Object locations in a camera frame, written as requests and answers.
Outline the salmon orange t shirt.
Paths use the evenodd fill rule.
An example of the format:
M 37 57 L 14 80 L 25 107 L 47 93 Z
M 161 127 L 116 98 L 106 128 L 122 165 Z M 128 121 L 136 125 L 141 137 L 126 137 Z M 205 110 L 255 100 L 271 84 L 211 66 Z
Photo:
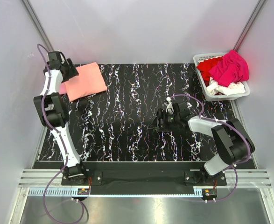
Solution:
M 76 68 L 78 75 L 65 82 L 69 101 L 75 101 L 92 94 L 107 90 L 104 78 L 97 63 L 90 63 Z

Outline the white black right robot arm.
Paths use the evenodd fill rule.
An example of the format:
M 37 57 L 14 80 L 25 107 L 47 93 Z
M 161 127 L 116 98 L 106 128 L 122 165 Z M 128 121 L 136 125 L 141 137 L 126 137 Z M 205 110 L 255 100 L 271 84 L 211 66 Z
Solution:
M 211 185 L 225 169 L 244 162 L 255 151 L 255 145 L 238 119 L 215 120 L 191 114 L 180 109 L 178 103 L 168 103 L 159 108 L 149 126 L 158 132 L 174 129 L 208 135 L 214 139 L 217 153 L 198 171 L 186 177 L 191 185 Z

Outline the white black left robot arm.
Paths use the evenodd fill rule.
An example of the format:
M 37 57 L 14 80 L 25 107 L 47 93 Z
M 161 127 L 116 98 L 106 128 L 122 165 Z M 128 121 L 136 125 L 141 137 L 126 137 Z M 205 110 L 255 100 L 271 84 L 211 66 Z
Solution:
M 45 62 L 45 83 L 33 102 L 42 125 L 50 130 L 61 151 L 62 185 L 82 185 L 87 182 L 88 173 L 75 149 L 69 131 L 69 112 L 59 94 L 61 84 L 77 76 L 78 71 L 71 59 L 60 51 L 49 52 Z

